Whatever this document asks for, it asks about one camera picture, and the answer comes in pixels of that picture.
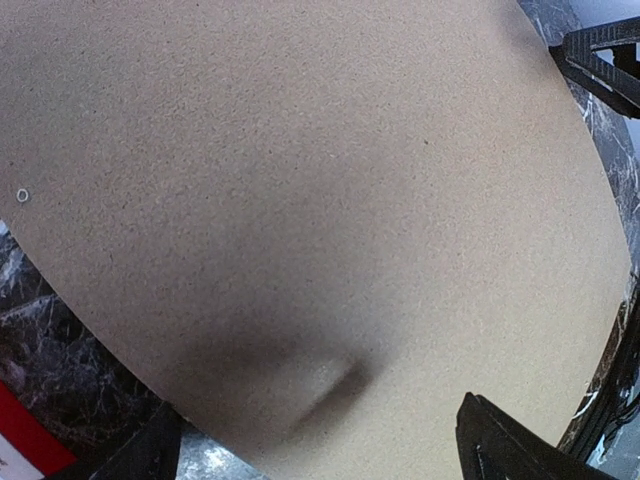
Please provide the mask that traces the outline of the red wooden picture frame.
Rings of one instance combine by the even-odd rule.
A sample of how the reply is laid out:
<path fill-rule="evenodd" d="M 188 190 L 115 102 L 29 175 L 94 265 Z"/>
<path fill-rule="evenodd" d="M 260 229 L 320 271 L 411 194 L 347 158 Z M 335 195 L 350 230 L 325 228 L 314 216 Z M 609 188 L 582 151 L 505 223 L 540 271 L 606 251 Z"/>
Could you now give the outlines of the red wooden picture frame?
<path fill-rule="evenodd" d="M 56 439 L 1 383 L 1 478 L 45 479 L 76 462 Z"/>

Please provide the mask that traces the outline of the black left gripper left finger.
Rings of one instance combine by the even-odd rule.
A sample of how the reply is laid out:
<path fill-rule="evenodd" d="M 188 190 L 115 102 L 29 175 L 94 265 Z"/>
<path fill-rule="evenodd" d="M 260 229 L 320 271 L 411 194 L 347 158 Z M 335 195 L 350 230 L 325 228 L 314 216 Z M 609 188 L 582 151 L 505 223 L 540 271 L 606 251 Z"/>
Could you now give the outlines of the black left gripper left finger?
<path fill-rule="evenodd" d="M 124 446 L 92 474 L 93 479 L 172 480 L 181 445 L 181 417 L 163 403 Z"/>

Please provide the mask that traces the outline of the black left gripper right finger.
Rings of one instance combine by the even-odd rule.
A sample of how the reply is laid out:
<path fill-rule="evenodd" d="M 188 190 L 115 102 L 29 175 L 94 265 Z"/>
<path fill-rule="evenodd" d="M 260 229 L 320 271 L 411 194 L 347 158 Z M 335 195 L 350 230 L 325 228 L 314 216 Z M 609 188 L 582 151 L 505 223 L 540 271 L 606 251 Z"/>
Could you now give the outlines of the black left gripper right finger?
<path fill-rule="evenodd" d="M 464 480 L 594 479 L 610 476 L 551 446 L 481 395 L 465 394 L 456 414 Z"/>

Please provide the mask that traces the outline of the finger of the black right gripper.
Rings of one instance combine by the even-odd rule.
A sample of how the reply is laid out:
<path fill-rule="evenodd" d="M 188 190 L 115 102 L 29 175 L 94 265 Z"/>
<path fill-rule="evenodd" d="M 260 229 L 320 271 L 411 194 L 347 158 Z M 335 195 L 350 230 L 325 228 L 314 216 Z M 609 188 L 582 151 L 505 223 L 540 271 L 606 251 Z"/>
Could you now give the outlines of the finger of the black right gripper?
<path fill-rule="evenodd" d="M 616 113 L 639 117 L 639 19 L 583 28 L 548 48 L 561 74 Z"/>

